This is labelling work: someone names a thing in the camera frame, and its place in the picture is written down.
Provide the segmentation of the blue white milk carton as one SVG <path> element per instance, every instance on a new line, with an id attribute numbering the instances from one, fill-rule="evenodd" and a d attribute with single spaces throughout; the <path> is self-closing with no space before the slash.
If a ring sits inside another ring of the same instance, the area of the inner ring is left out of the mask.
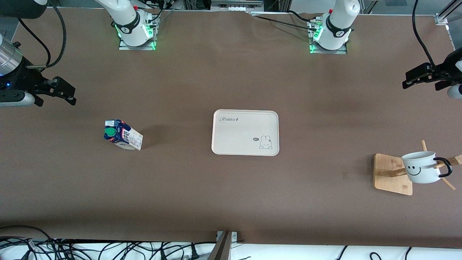
<path id="1" fill-rule="evenodd" d="M 104 138 L 124 150 L 141 150 L 143 135 L 123 120 L 106 120 Z"/>

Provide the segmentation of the cream rabbit print tray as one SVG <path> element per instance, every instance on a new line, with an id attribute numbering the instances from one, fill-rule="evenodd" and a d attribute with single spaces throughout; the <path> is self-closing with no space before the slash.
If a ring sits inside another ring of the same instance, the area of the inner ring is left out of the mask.
<path id="1" fill-rule="evenodd" d="M 278 114 L 269 110 L 216 110 L 211 150 L 217 155 L 276 156 Z"/>

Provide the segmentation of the wooden mug stand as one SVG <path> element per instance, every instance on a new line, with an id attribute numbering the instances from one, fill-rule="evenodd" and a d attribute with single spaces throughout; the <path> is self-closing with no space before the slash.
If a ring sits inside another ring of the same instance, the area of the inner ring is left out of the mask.
<path id="1" fill-rule="evenodd" d="M 426 148 L 424 140 L 421 141 L 422 151 L 429 151 Z M 462 154 L 446 158 L 449 160 L 452 168 L 454 166 L 462 165 Z M 439 168 L 441 173 L 447 173 L 446 168 L 442 163 L 439 163 L 435 168 Z M 449 188 L 455 190 L 455 187 L 449 183 L 447 177 L 441 178 Z M 373 167 L 373 181 L 374 187 L 378 190 L 389 191 L 395 194 L 408 195 L 413 194 L 413 183 L 406 174 L 403 161 L 401 157 L 385 155 L 377 153 L 374 155 Z"/>

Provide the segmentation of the aluminium frame profile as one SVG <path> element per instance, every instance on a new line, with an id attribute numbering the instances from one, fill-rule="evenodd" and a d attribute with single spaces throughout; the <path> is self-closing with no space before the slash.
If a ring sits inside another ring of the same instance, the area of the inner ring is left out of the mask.
<path id="1" fill-rule="evenodd" d="M 461 6 L 462 0 L 451 0 L 439 13 L 434 15 L 435 24 L 447 25 L 449 16 Z"/>

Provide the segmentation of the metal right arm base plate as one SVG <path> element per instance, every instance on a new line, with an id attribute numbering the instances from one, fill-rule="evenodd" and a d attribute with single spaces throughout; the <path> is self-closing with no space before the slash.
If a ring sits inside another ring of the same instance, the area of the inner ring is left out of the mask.
<path id="1" fill-rule="evenodd" d="M 120 50 L 154 51 L 160 24 L 159 15 L 136 10 L 134 20 L 125 25 L 115 24 L 120 38 Z"/>

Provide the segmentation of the white smiley cup black handle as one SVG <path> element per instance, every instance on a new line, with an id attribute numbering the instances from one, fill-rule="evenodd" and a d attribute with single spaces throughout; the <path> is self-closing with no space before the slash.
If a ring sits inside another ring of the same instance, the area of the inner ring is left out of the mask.
<path id="1" fill-rule="evenodd" d="M 408 153 L 401 156 L 408 178 L 417 184 L 431 184 L 441 178 L 450 176 L 453 172 L 449 160 L 437 157 L 435 152 L 420 151 Z M 435 168 L 439 163 L 443 164 L 447 173 L 441 173 L 439 168 Z"/>

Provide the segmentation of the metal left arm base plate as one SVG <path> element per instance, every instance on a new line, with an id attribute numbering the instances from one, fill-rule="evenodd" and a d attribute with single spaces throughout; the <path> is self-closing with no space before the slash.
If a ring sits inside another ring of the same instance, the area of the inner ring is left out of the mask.
<path id="1" fill-rule="evenodd" d="M 317 41 L 316 39 L 319 38 L 320 35 L 325 31 L 323 26 L 322 26 L 322 21 L 319 20 L 319 17 L 316 17 L 315 19 L 310 19 L 310 21 L 306 22 L 307 27 L 309 29 L 315 29 L 315 31 L 308 30 L 308 38 L 309 38 L 309 44 L 310 44 L 310 53 L 311 54 L 338 54 L 338 55 L 345 55 L 348 53 L 347 50 L 347 44 L 343 43 L 341 48 L 336 49 L 336 50 L 329 50 L 323 48 Z"/>

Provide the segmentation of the grey equipment box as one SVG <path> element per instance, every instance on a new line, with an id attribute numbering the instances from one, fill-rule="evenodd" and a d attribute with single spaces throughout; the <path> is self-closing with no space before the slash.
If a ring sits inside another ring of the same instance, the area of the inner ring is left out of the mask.
<path id="1" fill-rule="evenodd" d="M 210 0 L 210 10 L 263 12 L 264 0 Z"/>

